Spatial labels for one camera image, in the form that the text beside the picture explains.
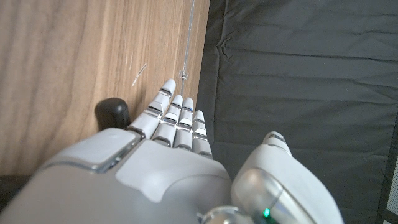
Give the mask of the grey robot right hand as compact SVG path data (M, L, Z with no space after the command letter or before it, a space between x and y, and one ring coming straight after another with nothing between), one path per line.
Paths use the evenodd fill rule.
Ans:
M204 115L167 80L126 128L53 156L2 223L342 223L324 184L272 131L235 177L214 160Z

